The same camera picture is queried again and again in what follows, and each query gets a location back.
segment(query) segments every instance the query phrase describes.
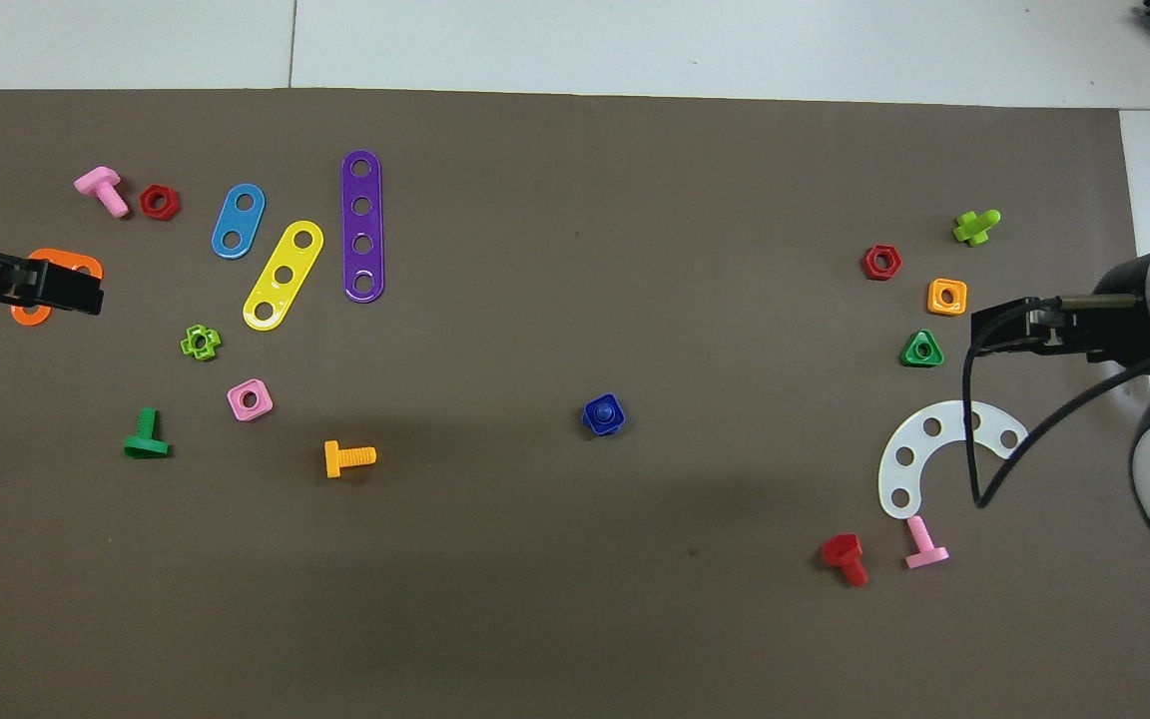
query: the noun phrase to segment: green triangular nut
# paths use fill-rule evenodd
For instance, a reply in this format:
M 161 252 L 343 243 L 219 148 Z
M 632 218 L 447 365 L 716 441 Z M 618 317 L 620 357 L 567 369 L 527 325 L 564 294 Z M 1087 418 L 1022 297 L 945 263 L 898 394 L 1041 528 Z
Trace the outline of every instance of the green triangular nut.
M 940 343 L 935 342 L 930 330 L 921 330 L 907 341 L 904 354 L 899 355 L 899 362 L 907 367 L 938 367 L 943 364 L 943 351 L 940 350 Z

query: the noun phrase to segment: orange bolt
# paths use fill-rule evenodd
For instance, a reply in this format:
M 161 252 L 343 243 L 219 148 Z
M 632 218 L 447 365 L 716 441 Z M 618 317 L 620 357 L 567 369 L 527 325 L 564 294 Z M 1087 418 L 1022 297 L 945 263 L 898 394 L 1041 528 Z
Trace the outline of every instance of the orange bolt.
M 328 456 L 328 477 L 339 477 L 342 467 L 366 467 L 375 464 L 375 446 L 354 446 L 351 450 L 339 450 L 339 442 L 329 438 L 322 443 Z

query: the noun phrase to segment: green bolt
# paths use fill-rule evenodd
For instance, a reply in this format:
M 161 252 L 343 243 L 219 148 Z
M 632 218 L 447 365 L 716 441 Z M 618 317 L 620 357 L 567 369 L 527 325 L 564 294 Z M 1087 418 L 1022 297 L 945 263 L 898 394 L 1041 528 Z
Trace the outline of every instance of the green bolt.
M 957 242 L 968 242 L 971 246 L 980 246 L 988 242 L 988 231 L 1000 222 L 1000 213 L 988 209 L 982 215 L 966 213 L 957 219 L 957 228 L 952 231 Z
M 136 435 L 123 441 L 123 454 L 137 459 L 166 457 L 171 445 L 154 438 L 154 426 L 159 422 L 159 411 L 146 406 L 136 420 Z

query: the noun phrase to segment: orange square nut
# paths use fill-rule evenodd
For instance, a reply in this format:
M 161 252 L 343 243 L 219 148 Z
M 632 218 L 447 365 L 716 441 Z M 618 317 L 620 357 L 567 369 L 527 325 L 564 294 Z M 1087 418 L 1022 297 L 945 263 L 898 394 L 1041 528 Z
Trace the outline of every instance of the orange square nut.
M 966 311 L 966 283 L 945 281 L 943 277 L 930 282 L 930 295 L 927 297 L 926 309 L 935 314 L 964 314 Z

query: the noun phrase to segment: pink screw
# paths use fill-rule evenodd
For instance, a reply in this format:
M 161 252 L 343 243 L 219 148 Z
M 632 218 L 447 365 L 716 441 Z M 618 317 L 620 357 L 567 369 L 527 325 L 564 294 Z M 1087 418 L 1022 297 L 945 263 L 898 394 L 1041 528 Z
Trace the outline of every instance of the pink screw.
M 918 567 L 926 567 L 927 564 L 935 564 L 935 561 L 943 561 L 949 558 L 949 551 L 942 546 L 935 546 L 935 542 L 930 538 L 930 533 L 926 531 L 926 522 L 919 515 L 912 515 L 907 519 L 908 531 L 912 531 L 912 541 L 917 542 L 917 554 L 908 556 L 905 561 L 907 561 L 908 569 L 917 569 Z
M 118 197 L 117 191 L 114 190 L 114 185 L 120 182 L 123 182 L 123 178 L 118 177 L 117 173 L 101 165 L 101 167 L 87 173 L 86 176 L 76 178 L 74 188 L 87 197 L 99 199 L 110 215 L 122 217 L 126 215 L 128 209 L 126 201 L 123 201 L 122 197 Z

